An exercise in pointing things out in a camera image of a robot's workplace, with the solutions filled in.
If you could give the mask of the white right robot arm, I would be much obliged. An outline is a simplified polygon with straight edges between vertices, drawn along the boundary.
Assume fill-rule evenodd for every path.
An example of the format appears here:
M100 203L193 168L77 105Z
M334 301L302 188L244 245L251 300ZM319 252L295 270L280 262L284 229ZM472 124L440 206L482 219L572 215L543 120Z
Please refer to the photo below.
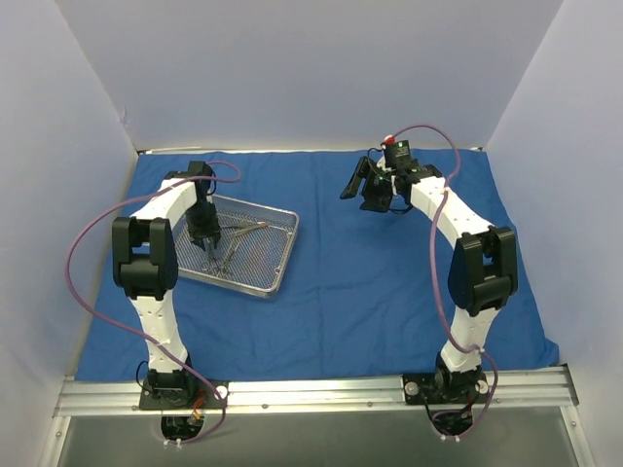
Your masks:
M432 389L455 401L467 389L484 392L482 357L492 324L518 289L517 242L508 227L479 216L450 187L432 164L413 158L408 141L389 136L375 162L362 156L343 189L342 199L362 195L361 209L387 213L395 198L407 211L418 210L431 222L429 245L438 234L453 248L448 290L454 317L443 320L447 341L440 350Z

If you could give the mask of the steel mesh instrument tray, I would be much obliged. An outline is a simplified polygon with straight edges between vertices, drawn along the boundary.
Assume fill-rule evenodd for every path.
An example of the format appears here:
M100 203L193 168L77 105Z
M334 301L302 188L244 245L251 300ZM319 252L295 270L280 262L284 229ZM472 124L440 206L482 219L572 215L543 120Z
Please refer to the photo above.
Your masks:
M265 221L264 229L233 237L221 231L216 256L221 258L233 240L239 241L228 274L200 271L207 253L191 242L187 226L180 221L173 229L179 275L247 295L268 298L278 290L293 250L299 228L299 215L290 210L253 203L238 198L212 198L220 227L242 222Z

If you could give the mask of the steel surgical scissors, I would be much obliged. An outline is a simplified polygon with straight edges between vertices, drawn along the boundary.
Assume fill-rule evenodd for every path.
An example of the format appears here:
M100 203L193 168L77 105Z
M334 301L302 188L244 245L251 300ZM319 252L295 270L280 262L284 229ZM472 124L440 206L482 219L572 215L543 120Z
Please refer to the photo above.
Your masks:
M221 258L216 256L216 249L212 243L207 244L207 259L200 265L200 271L210 274L228 274L230 264L239 249L239 241L233 240Z

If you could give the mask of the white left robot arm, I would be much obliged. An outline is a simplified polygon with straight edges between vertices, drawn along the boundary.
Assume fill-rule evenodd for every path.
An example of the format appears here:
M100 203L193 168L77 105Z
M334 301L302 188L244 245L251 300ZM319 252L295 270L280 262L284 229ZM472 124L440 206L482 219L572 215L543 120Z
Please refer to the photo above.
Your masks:
M190 244L212 253L221 239L212 200L213 169L190 162L185 171L171 171L161 185L164 193L151 198L128 217L112 225L113 279L124 290L148 336L148 373L144 386L152 397L185 408L199 392L199 381L188 368L189 353L179 335L173 289L179 276L173 228L187 228Z

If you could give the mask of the steel surgical forceps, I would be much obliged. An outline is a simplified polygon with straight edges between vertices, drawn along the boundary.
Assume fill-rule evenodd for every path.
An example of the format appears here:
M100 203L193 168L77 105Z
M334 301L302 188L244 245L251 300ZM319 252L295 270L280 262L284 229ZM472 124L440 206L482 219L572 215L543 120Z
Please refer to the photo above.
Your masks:
M250 234L254 231L264 229L270 224L265 221L259 222L242 222L237 224L225 225L221 227L221 231L227 231L232 234L233 237L240 237L246 234Z

